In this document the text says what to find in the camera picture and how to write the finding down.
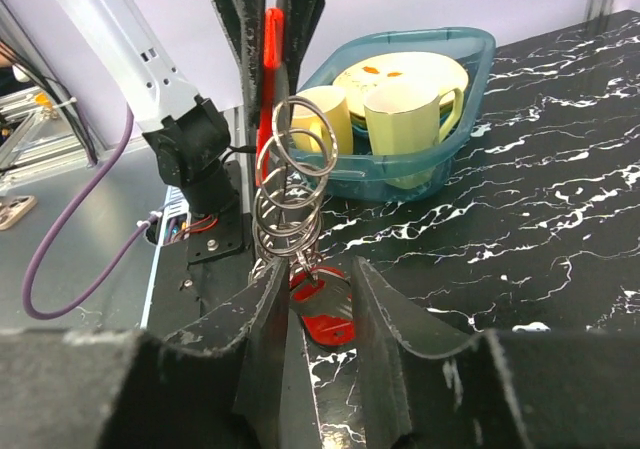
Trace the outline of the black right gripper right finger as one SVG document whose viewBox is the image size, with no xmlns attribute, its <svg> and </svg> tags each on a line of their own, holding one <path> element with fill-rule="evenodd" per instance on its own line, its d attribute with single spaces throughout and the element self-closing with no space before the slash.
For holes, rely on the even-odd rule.
<svg viewBox="0 0 640 449">
<path fill-rule="evenodd" d="M 352 265 L 371 448 L 635 448 L 637 332 L 463 333 Z"/>
</svg>

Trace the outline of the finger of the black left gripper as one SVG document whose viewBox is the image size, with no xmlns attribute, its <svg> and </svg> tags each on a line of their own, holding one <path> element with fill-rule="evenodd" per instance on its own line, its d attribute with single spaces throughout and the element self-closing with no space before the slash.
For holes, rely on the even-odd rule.
<svg viewBox="0 0 640 449">
<path fill-rule="evenodd" d="M 297 93 L 300 67 L 324 7 L 325 0 L 279 0 L 285 16 L 283 56 L 289 95 Z"/>
<path fill-rule="evenodd" d="M 211 0 L 239 68 L 246 128 L 257 130 L 263 93 L 265 0 Z"/>
</svg>

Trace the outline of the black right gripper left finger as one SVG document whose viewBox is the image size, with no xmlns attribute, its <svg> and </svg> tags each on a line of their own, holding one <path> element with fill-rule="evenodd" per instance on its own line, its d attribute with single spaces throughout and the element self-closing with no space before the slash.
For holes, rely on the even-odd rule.
<svg viewBox="0 0 640 449">
<path fill-rule="evenodd" d="M 5 330 L 5 448 L 316 448 L 287 347 L 289 268 L 263 273 L 158 338 L 142 330 Z"/>
</svg>

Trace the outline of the red capped key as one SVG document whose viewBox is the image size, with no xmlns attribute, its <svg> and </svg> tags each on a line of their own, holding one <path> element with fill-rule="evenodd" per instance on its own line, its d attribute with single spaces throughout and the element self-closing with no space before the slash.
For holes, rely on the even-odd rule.
<svg viewBox="0 0 640 449">
<path fill-rule="evenodd" d="M 351 286 L 340 270 L 316 266 L 310 273 L 299 271 L 289 289 L 290 308 L 313 343 L 337 348 L 354 341 Z"/>
</svg>

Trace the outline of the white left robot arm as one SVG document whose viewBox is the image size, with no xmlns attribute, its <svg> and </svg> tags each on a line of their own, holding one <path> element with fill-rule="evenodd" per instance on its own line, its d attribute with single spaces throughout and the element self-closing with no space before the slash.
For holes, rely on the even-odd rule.
<svg viewBox="0 0 640 449">
<path fill-rule="evenodd" d="M 292 95 L 325 0 L 211 0 L 240 70 L 245 114 L 260 124 L 268 95 Z M 189 82 L 134 0 L 56 0 L 115 80 L 153 150 L 163 182 L 192 212 L 214 215 L 238 201 L 221 160 L 226 119 Z"/>
</svg>

